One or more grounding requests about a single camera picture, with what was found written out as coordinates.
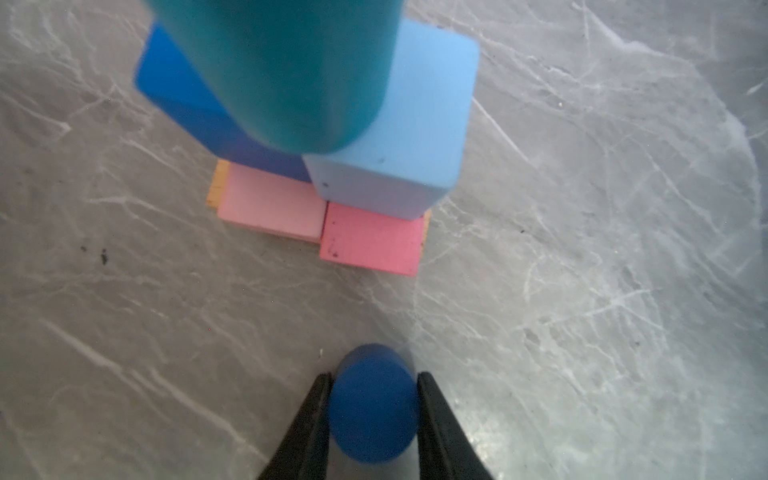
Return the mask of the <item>dark blue cylinder block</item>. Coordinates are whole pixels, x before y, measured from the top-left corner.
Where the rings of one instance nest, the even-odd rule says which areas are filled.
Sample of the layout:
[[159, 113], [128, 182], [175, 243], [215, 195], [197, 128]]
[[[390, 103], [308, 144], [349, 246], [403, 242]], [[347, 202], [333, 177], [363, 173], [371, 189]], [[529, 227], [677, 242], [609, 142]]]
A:
[[416, 377], [382, 344], [365, 344], [339, 364], [329, 397], [330, 433], [341, 451], [366, 464], [402, 454], [419, 426]]

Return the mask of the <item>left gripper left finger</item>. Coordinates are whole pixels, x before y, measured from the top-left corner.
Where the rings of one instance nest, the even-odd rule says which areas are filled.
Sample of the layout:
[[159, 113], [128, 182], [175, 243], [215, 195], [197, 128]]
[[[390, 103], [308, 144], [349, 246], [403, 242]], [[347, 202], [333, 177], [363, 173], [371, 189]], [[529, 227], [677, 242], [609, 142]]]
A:
[[330, 435], [328, 406], [332, 386], [330, 372], [316, 377], [258, 480], [326, 478]]

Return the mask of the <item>dark pink rectangular block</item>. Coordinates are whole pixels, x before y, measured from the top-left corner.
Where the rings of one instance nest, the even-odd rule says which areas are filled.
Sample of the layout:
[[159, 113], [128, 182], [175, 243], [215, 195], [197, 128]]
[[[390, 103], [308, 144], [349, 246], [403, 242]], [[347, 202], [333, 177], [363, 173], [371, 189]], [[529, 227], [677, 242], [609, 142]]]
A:
[[343, 265], [414, 277], [419, 270], [430, 214], [402, 220], [329, 203], [320, 258]]

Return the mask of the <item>teal cylinder block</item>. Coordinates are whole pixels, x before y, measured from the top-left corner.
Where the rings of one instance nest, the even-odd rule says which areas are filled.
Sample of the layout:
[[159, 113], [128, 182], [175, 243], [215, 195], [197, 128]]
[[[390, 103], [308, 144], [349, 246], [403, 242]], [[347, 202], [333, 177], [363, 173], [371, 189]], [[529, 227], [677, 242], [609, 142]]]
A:
[[235, 122], [287, 153], [359, 137], [386, 95], [401, 1], [150, 1]]

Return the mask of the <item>light blue cube block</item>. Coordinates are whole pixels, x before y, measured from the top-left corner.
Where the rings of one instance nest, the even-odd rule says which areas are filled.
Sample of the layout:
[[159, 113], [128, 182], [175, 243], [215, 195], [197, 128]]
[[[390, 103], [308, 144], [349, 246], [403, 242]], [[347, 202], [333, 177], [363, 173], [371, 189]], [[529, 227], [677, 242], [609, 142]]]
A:
[[378, 116], [343, 149], [303, 157], [318, 194], [404, 220], [446, 196], [460, 175], [479, 56], [467, 36], [402, 20]]

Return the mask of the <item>light pink rectangular block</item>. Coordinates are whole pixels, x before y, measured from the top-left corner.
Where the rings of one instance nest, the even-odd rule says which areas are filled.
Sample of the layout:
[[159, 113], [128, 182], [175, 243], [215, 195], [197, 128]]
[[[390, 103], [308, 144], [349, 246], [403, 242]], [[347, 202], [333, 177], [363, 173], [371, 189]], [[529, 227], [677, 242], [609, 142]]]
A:
[[217, 215], [238, 226], [318, 243], [326, 209], [310, 183], [231, 163]]

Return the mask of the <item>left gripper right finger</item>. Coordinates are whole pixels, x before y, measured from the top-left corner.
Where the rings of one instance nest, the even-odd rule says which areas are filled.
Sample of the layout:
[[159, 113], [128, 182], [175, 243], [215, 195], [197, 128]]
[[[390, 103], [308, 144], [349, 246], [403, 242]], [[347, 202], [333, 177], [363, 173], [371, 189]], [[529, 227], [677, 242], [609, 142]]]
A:
[[417, 389], [419, 478], [492, 480], [433, 375], [420, 372]]

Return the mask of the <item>dark blue cube block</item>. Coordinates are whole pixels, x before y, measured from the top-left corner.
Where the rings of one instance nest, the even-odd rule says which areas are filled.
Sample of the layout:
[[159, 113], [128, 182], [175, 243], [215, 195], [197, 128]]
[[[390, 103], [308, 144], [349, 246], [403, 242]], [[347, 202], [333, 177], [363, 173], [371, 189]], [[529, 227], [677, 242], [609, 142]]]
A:
[[215, 156], [294, 180], [311, 181], [299, 155], [270, 149], [236, 124], [157, 22], [149, 31], [134, 83], [149, 101]]

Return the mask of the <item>engraved wood plank block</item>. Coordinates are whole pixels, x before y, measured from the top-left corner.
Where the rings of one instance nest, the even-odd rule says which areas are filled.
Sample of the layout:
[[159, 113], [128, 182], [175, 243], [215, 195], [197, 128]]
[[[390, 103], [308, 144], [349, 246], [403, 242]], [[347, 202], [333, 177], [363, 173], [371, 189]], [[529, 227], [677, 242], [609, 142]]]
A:
[[229, 161], [223, 159], [219, 159], [216, 163], [206, 196], [206, 205], [209, 208], [216, 210], [220, 205], [230, 165], [231, 163]]

